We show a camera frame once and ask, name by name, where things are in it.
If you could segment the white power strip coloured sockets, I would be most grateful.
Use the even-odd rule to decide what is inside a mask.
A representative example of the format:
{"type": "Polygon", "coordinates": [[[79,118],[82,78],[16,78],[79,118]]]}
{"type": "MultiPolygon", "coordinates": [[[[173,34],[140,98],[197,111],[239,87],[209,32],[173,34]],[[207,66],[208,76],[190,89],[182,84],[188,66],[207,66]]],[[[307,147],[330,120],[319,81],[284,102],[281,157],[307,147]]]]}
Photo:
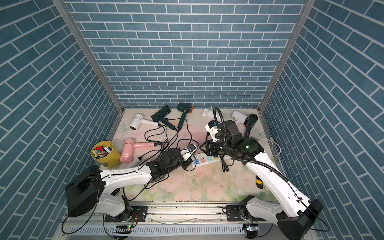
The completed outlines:
{"type": "Polygon", "coordinates": [[[220,163],[221,159],[220,157],[211,157],[207,156],[204,153],[196,154],[192,157],[192,167],[202,167],[204,165],[213,164],[213,163],[220,163]]]}

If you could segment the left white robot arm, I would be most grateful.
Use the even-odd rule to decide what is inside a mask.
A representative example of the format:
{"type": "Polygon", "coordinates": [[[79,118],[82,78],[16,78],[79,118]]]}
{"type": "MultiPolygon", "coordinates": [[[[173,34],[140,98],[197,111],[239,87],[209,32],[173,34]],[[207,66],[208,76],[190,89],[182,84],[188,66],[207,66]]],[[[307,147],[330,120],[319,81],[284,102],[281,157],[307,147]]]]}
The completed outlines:
{"type": "Polygon", "coordinates": [[[188,145],[184,150],[171,148],[159,159],[130,169],[110,171],[101,170],[97,165],[88,167],[65,187],[68,215],[73,218],[95,210],[116,217],[130,212],[127,197],[114,196],[114,190],[160,182],[172,171],[191,165],[191,157],[197,149],[195,144],[188,145]]]}

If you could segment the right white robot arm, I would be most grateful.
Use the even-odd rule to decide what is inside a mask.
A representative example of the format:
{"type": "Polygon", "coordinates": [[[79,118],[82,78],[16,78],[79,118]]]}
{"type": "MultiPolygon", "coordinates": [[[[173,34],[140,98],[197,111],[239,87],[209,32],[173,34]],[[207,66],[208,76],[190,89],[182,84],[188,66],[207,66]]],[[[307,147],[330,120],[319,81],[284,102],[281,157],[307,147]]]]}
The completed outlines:
{"type": "Polygon", "coordinates": [[[240,216],[245,221],[264,219],[277,225],[289,240],[300,240],[322,212],[322,203],[317,199],[310,200],[291,184],[259,141],[253,137],[244,139],[234,121],[221,124],[210,121],[205,128],[211,139],[201,145],[201,150],[207,156],[225,155],[242,162],[278,201],[273,204],[248,195],[239,204],[240,216]]]}

